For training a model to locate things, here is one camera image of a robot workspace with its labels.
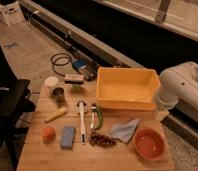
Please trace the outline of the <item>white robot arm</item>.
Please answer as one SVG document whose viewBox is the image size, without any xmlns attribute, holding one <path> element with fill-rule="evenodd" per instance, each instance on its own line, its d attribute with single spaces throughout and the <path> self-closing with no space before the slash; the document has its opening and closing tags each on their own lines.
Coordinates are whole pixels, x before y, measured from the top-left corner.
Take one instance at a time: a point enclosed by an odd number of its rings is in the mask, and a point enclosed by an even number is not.
<svg viewBox="0 0 198 171">
<path fill-rule="evenodd" d="M 185 62 L 163 70 L 159 75 L 160 87 L 154 101 L 163 119 L 176 107 L 198 123 L 198 64 Z"/>
</svg>

